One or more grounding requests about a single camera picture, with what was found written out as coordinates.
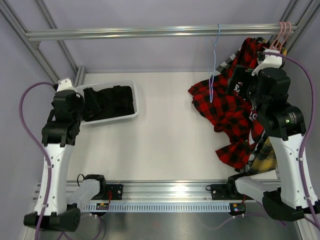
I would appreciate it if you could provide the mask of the black polo shirt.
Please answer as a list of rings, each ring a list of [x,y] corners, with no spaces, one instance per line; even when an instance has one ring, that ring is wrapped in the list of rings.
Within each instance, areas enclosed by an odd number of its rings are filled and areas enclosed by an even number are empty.
[[[131,87],[116,85],[112,88],[105,88],[96,92],[98,93],[101,113],[89,119],[84,119],[83,113],[84,121],[92,122],[105,120],[135,113]]]

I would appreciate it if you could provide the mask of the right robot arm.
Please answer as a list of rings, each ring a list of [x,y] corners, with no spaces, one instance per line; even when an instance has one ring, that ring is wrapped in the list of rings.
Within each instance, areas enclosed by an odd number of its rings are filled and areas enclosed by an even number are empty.
[[[320,200],[311,184],[303,140],[307,136],[301,110],[288,103],[291,80],[281,68],[254,72],[238,65],[227,85],[227,94],[241,83],[238,96],[249,100],[258,122],[275,152],[281,186],[264,184],[245,175],[228,178],[226,193],[237,199],[245,195],[261,203],[270,218],[294,222],[306,214],[320,213]]]

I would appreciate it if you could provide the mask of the red black plaid shirt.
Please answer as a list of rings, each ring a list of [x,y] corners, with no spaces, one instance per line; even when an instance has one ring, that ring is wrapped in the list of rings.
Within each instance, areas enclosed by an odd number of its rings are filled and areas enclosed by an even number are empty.
[[[210,121],[215,132],[225,133],[229,138],[228,145],[216,150],[218,159],[239,173],[247,174],[246,165],[264,128],[257,120],[255,108],[247,100],[226,94],[228,79],[237,65],[257,67],[258,52],[269,46],[262,37],[245,39],[231,66],[225,73],[214,77],[212,103],[209,100],[209,80],[200,81],[188,90],[200,115]]]

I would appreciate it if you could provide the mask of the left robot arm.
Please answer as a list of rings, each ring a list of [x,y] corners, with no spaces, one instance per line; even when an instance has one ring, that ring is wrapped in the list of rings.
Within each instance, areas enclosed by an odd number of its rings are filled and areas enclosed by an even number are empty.
[[[108,192],[103,175],[89,174],[71,195],[67,195],[67,175],[76,137],[85,107],[84,98],[74,87],[58,87],[52,110],[35,143],[44,155],[40,192],[32,213],[24,216],[23,224],[40,231],[74,232],[81,210],[92,200],[103,199]]]

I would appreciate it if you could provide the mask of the white plastic basket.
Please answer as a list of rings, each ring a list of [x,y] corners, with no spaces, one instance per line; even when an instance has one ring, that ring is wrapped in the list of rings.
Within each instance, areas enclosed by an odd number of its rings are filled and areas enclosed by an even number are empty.
[[[133,107],[134,107],[134,113],[130,115],[120,116],[120,117],[114,117],[109,119],[103,119],[103,120],[96,120],[96,121],[90,121],[86,122],[82,119],[82,125],[85,126],[101,126],[101,125],[107,125],[107,124],[114,124],[114,123],[120,123],[120,122],[126,122],[134,119],[138,113],[139,113],[139,100],[138,100],[138,91],[135,83],[131,80],[120,80],[120,81],[113,81],[113,82],[103,82],[103,83],[97,83],[97,84],[87,84],[87,85],[80,85],[77,86],[75,89],[79,94],[81,94],[84,98],[84,92],[83,90],[85,88],[93,88],[95,91],[99,91],[102,89],[112,88],[114,86],[129,86],[132,89],[132,95],[133,95]]]

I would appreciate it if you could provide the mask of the light blue wire hanger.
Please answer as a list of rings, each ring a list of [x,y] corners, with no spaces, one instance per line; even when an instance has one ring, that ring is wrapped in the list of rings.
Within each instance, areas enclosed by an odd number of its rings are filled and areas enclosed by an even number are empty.
[[[210,67],[209,65],[209,57],[208,54],[206,53],[206,66],[207,66],[207,72],[208,72],[208,87],[209,87],[209,102],[212,103],[213,102],[213,98],[214,98],[214,79],[215,79],[215,72],[216,72],[216,65],[217,65],[217,54],[216,54],[216,48],[217,48],[217,44],[220,38],[220,34],[221,34],[221,24],[218,23],[217,24],[217,36],[215,38],[215,40],[213,40],[212,38],[210,39],[211,45],[212,45],[212,60],[213,60],[213,64],[212,67]]]

